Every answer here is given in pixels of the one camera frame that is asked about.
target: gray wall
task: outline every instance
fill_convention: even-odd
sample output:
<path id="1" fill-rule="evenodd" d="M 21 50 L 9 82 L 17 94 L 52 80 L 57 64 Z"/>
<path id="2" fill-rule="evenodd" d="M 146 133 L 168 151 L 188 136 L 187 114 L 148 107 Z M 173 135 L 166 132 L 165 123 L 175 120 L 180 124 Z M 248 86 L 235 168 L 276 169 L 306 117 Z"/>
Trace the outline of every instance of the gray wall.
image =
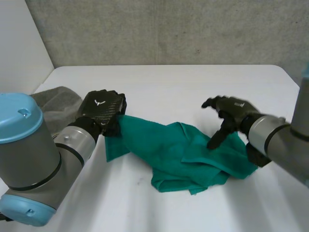
<path id="1" fill-rule="evenodd" d="M 56 67 L 309 61 L 309 0 L 26 0 Z"/>

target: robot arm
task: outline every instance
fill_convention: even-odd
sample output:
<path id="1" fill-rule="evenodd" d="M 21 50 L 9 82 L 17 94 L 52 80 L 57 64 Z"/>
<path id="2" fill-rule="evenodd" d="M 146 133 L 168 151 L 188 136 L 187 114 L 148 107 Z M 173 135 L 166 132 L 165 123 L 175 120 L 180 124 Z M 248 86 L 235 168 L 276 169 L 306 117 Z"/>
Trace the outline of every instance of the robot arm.
<path id="1" fill-rule="evenodd" d="M 47 224 L 96 147 L 98 136 L 120 131 L 116 116 L 126 99 L 115 91 L 85 97 L 75 122 L 54 140 L 35 101 L 24 94 L 1 94 L 0 177 L 9 187 L 1 197 L 5 220 L 33 226 Z"/>
<path id="2" fill-rule="evenodd" d="M 208 99 L 202 108 L 212 107 L 224 121 L 208 143 L 217 148 L 235 131 L 246 134 L 249 161 L 263 167 L 274 161 L 309 187 L 309 73 L 303 78 L 292 123 L 282 117 L 264 115 L 248 101 L 220 97 Z"/>

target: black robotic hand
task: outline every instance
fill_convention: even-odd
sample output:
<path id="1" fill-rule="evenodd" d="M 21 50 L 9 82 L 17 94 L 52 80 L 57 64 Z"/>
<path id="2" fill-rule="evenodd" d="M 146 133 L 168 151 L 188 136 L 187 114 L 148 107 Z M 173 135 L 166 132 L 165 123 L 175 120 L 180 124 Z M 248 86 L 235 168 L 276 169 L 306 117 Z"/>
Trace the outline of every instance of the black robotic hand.
<path id="1" fill-rule="evenodd" d="M 235 131 L 248 136 L 250 128 L 247 128 L 246 121 L 261 117 L 259 111 L 251 103 L 234 97 L 209 98 L 202 104 L 202 108 L 209 106 L 218 112 L 220 118 L 224 119 L 221 128 L 209 141 L 209 149 L 217 148 L 229 134 Z"/>
<path id="2" fill-rule="evenodd" d="M 223 118 L 221 128 L 213 135 L 208 142 L 209 149 L 216 149 L 226 139 L 226 137 L 240 131 L 247 137 L 253 123 L 264 116 L 248 101 L 226 96 L 209 98 L 202 104 L 202 108 L 212 107 Z M 255 149 L 250 142 L 246 145 L 248 160 L 259 167 L 264 167 L 271 160 Z"/>
<path id="3" fill-rule="evenodd" d="M 78 112 L 77 120 L 95 123 L 99 133 L 104 136 L 116 136 L 120 132 L 117 115 L 126 112 L 126 97 L 123 93 L 116 91 L 91 91 L 82 102 Z"/>

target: logo on robotic hand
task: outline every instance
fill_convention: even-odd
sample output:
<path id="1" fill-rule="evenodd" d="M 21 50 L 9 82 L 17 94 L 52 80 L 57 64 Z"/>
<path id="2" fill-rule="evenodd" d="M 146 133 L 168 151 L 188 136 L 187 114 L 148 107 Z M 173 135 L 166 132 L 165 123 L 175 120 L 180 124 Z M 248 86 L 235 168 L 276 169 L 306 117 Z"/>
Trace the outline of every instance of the logo on robotic hand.
<path id="1" fill-rule="evenodd" d="M 95 103 L 97 104 L 97 106 L 99 106 L 99 105 L 101 105 L 101 104 L 103 104 L 103 103 L 105 103 L 106 101 L 103 101 L 103 102 L 98 102 L 97 100 L 95 100 Z"/>
<path id="2" fill-rule="evenodd" d="M 234 103 L 234 105 L 236 105 L 236 106 L 240 106 L 241 108 L 245 105 L 245 103 L 243 103 L 243 104 L 240 104 L 240 103 Z"/>

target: gray cloth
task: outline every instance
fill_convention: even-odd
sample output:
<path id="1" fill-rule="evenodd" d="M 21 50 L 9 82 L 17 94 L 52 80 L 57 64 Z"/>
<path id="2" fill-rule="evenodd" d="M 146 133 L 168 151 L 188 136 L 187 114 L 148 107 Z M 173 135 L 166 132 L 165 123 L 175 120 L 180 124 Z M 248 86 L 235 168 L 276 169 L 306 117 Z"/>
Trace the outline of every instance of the gray cloth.
<path id="1" fill-rule="evenodd" d="M 57 87 L 31 95 L 42 109 L 47 127 L 52 135 L 59 133 L 75 120 L 82 99 L 66 87 Z"/>

